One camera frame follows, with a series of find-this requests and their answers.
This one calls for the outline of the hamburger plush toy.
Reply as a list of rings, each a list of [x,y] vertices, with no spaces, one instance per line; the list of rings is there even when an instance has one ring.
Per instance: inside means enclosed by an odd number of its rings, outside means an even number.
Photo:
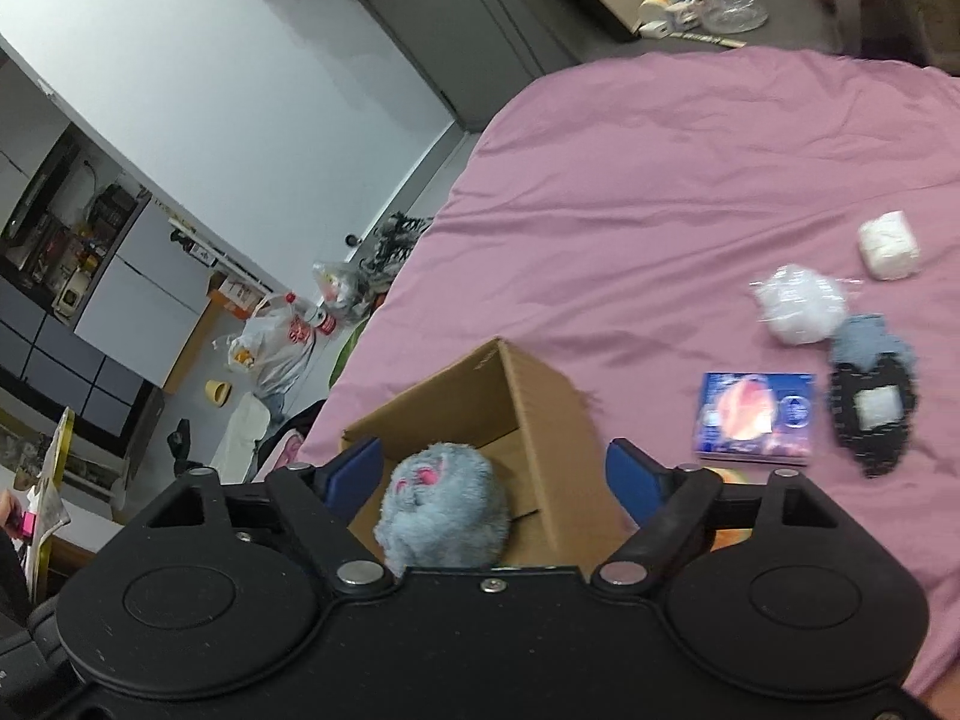
[[[732,488],[752,484],[744,472],[737,472],[731,468],[709,466],[709,471],[716,473],[724,481],[725,493],[729,493]],[[740,497],[721,502],[721,510],[716,514],[715,539],[711,544],[711,550],[726,550],[750,538],[754,533],[754,527],[752,527],[752,516],[747,514],[748,507],[750,502]]]

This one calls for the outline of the brown cardboard box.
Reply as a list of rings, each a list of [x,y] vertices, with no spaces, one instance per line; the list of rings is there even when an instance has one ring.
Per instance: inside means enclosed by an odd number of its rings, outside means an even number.
[[[375,556],[374,525],[389,476],[438,442],[470,445],[506,488],[511,535],[505,566],[576,566],[589,575],[626,538],[607,488],[604,450],[573,383],[495,338],[345,427],[340,447],[381,442],[381,483],[350,530]]]

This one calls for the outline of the grey fluffy plush toy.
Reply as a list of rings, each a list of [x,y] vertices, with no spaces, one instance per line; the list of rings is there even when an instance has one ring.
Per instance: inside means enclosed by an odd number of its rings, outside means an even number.
[[[494,566],[508,543],[508,496],[470,445],[433,444],[402,460],[381,500],[374,539],[394,575]]]

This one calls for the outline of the blue tissue packet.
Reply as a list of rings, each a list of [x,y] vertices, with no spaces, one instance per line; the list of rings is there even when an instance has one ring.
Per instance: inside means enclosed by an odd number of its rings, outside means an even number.
[[[693,450],[701,458],[804,466],[812,455],[815,377],[797,372],[706,372]]]

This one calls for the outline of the black stitched heart cushion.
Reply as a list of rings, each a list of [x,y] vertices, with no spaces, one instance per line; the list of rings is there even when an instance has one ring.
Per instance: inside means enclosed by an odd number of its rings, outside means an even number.
[[[866,478],[888,475],[907,451],[918,392],[910,371],[892,353],[871,367],[835,364],[828,408],[839,447],[848,450]]]

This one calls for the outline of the white stuffing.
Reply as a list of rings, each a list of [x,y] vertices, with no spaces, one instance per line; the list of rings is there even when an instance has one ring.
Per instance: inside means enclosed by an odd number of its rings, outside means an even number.
[[[788,263],[750,283],[760,322],[784,346],[822,343],[850,316],[850,302],[864,281],[835,278],[807,266]]]

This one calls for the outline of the blue denim fabric pouch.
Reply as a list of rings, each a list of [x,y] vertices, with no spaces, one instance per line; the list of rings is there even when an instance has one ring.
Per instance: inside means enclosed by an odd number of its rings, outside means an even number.
[[[830,337],[830,372],[835,372],[841,366],[867,372],[882,356],[892,356],[908,376],[912,379],[916,377],[916,351],[907,340],[890,332],[885,317],[880,314],[846,317]]]

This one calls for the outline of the white paper ball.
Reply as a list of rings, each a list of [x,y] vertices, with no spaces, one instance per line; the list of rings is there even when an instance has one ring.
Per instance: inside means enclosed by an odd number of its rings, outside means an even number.
[[[901,210],[862,223],[857,231],[857,247],[874,280],[904,280],[919,270],[921,250],[907,215]]]

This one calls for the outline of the pink cartoon cushion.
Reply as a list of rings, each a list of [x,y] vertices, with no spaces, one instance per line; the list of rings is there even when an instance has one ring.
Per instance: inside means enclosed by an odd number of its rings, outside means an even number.
[[[257,470],[254,479],[256,481],[263,481],[267,478],[268,473],[272,473],[277,468],[290,465],[291,461],[296,460],[296,456],[299,454],[299,449],[301,449],[303,442],[304,437],[302,437],[298,431],[286,431],[286,433],[278,439],[272,452],[267,455],[267,460],[265,460]]]

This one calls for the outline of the yellow slipper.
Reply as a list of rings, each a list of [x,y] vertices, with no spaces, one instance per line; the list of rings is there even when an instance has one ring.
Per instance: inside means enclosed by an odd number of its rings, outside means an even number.
[[[226,382],[226,380],[210,379],[205,382],[205,387],[203,387],[203,393],[206,399],[210,401],[215,408],[223,408],[231,392],[233,392],[233,385]]]

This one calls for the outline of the black slippers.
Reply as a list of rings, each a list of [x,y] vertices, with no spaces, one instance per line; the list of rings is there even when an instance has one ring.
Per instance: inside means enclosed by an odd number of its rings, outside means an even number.
[[[179,476],[189,470],[190,455],[190,421],[181,418],[178,426],[166,436],[166,444],[172,457],[172,470]]]

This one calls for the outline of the white plastic shopping bag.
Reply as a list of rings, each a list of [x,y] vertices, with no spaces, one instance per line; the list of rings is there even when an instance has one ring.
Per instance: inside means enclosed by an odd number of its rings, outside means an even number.
[[[316,348],[316,330],[293,314],[285,294],[263,298],[239,332],[213,340],[229,371],[244,374],[261,400],[288,394]]]

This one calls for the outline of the floor water bottle red label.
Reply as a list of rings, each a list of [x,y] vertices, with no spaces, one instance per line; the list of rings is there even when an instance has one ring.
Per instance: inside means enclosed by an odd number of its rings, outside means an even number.
[[[313,302],[310,299],[298,296],[296,293],[286,293],[285,301],[293,310],[293,314],[316,332],[322,333],[322,335],[332,335],[337,328],[337,319],[332,316],[329,310],[325,309],[322,302]]]

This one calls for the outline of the clear bag of trash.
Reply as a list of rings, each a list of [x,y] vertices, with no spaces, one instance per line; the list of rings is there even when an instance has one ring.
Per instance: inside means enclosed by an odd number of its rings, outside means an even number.
[[[368,285],[348,263],[314,262],[313,277],[319,286],[320,300],[331,314],[348,317],[363,307]]]

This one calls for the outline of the orange cardboard box on floor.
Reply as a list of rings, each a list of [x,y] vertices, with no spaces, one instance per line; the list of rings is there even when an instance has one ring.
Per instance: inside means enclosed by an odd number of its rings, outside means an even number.
[[[247,320],[254,314],[263,294],[244,280],[238,280],[224,271],[213,271],[206,285],[206,297],[220,309],[241,320]]]

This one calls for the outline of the pink bed sheet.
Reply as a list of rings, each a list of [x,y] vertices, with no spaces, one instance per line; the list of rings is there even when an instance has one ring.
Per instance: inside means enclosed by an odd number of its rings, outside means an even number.
[[[874,280],[859,226],[907,215],[919,270]],[[816,52],[641,55],[560,71],[483,132],[364,330],[302,456],[492,338],[563,372],[602,439],[693,455],[709,371],[825,377],[786,348],[750,283],[788,263],[864,281],[854,309],[916,351],[907,455],[861,475],[815,425],[809,473],[916,575],[931,628],[908,679],[958,660],[958,83]]]

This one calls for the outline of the grey sneakers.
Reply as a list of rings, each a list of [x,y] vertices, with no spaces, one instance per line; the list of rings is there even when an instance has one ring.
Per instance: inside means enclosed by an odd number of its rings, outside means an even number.
[[[373,253],[359,261],[359,270],[371,286],[387,288],[395,280],[433,221],[433,216],[409,216],[397,211],[376,229]]]

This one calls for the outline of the white kitchen cabinet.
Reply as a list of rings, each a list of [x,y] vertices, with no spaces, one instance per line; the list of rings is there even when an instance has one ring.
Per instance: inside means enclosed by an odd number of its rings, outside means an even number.
[[[174,394],[215,323],[172,211],[2,60],[2,271],[70,332]]]

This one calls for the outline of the grey door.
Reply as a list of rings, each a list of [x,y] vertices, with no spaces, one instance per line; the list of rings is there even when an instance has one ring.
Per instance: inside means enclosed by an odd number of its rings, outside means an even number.
[[[455,120],[480,132],[526,86],[576,64],[524,0],[359,0]]]

